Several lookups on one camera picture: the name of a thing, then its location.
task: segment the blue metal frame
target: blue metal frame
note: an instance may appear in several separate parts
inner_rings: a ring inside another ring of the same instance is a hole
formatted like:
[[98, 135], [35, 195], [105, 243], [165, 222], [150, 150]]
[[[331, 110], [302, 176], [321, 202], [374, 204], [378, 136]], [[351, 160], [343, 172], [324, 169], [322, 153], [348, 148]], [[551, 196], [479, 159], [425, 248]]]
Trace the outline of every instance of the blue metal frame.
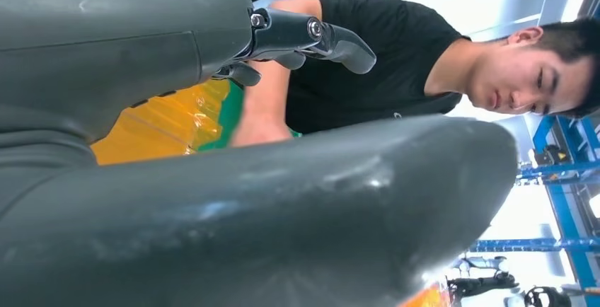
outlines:
[[594, 129], [592, 121], [589, 118], [584, 118], [583, 120], [580, 120], [579, 123], [585, 132], [585, 135], [583, 135], [585, 142], [587, 142], [589, 147], [594, 150], [593, 159], [595, 161], [598, 159], [598, 156], [596, 155], [596, 149], [600, 149], [600, 141], [598, 140], [596, 130]]
[[[585, 160], [584, 161], [584, 154], [582, 153], [578, 153], [578, 152], [574, 152], [574, 151], [579, 151], [579, 144], [574, 143], [575, 141], [573, 141], [572, 136], [570, 136], [572, 134], [572, 127], [574, 125], [577, 124], [577, 122], [569, 122], [567, 119], [564, 118], [556, 118], [556, 117], [544, 117], [542, 119], [542, 122], [540, 123], [540, 126], [538, 127], [538, 130], [536, 131], [535, 135], [533, 136], [533, 145], [535, 146], [536, 150], [538, 152], [541, 152], [546, 145], [548, 145], [547, 142], [547, 136], [548, 133], [550, 133], [553, 125], [555, 123], [560, 124], [561, 126], [561, 130], [563, 131], [564, 135], [565, 135], [565, 140], [567, 142], [567, 145], [569, 146], [569, 148], [571, 147], [575, 147], [575, 149], [572, 149], [572, 160], [574, 161], [573, 164], [568, 164], [568, 165], [561, 165], [561, 166], [549, 166], [549, 167], [541, 167], [541, 168], [537, 168], [537, 169], [526, 169], [523, 170], [522, 175], [526, 178], [533, 178], [535, 176], [539, 176], [540, 174], [543, 173], [561, 173], [564, 171], [568, 171], [568, 170], [576, 170], [576, 171], [585, 171], [585, 170], [589, 170], [591, 168], [597, 168], [600, 167], [600, 161], [595, 161], [595, 160]], [[597, 143], [597, 138], [596, 141], [588, 141], [589, 145], [593, 148]], [[548, 186], [548, 195], [550, 197], [550, 201], [552, 203], [552, 206], [554, 208], [555, 211], [555, 215], [557, 218], [557, 222], [558, 225], [560, 227], [560, 231], [562, 234], [562, 237], [565, 239], [579, 239], [582, 236], [579, 234], [579, 231], [577, 230], [577, 225], [575, 223], [575, 219], [572, 215], [571, 209], [569, 207], [569, 204], [567, 202], [567, 198], [565, 196], [565, 192], [563, 190], [562, 185], [551, 185]], [[571, 263], [573, 266], [573, 270], [575, 271], [575, 274], [577, 275], [577, 279], [579, 281], [579, 284], [581, 285], [581, 287], [583, 289], [588, 288], [588, 287], [596, 287], [596, 279], [594, 278], [594, 273], [592, 272], [592, 268], [590, 267], [589, 264], [589, 260], [586, 256], [586, 253], [577, 251], [577, 252], [573, 252], [573, 251], [567, 251], [570, 259], [571, 259]], [[586, 303], [589, 307], [592, 306], [600, 306], [600, 296], [588, 296], [586, 297]]]
[[469, 248], [469, 251], [474, 253], [558, 252], [563, 249], [569, 252], [600, 252], [600, 238], [479, 240]]
[[598, 185], [600, 178], [592, 176], [589, 178], [559, 178], [557, 180], [544, 180], [544, 185]]

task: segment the orange object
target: orange object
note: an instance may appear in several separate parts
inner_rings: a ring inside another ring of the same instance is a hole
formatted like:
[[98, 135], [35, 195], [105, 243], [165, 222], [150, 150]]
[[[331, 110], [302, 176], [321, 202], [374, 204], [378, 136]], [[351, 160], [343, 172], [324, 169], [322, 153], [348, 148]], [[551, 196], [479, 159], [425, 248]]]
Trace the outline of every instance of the orange object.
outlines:
[[221, 136], [227, 80], [208, 82], [123, 110], [109, 135], [92, 145], [101, 165], [195, 153]]
[[399, 307], [449, 307], [450, 305], [448, 289], [436, 283]]

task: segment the man's mouth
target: man's mouth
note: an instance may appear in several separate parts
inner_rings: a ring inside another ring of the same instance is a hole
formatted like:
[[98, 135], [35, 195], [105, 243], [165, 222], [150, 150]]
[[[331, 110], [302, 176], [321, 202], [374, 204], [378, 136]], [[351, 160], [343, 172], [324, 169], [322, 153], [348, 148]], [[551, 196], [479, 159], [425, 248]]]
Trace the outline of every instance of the man's mouth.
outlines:
[[497, 110], [498, 108], [500, 108], [501, 104], [502, 104], [502, 98], [500, 97], [500, 94], [497, 91], [494, 91], [494, 100], [492, 103], [492, 108], [494, 110]]

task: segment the man's nose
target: man's nose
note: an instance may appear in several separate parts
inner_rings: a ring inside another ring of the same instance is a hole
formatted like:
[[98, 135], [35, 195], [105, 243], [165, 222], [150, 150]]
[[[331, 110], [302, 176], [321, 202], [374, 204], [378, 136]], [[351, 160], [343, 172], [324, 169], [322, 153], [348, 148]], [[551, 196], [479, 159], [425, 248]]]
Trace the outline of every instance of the man's nose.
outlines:
[[510, 94], [510, 108], [513, 110], [529, 110], [531, 106], [540, 100], [539, 93], [513, 91]]

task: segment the man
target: man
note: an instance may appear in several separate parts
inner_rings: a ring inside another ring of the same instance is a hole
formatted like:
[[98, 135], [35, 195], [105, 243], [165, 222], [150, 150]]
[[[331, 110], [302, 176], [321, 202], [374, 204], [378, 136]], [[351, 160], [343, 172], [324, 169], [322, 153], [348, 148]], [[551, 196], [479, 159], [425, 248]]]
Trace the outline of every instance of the man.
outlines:
[[600, 24], [592, 19], [520, 30], [475, 43], [426, 6], [402, 0], [283, 0], [358, 34], [376, 53], [366, 75], [307, 60], [290, 72], [254, 63], [232, 146], [291, 138], [389, 117], [447, 113], [466, 94], [487, 110], [582, 116], [600, 103]]

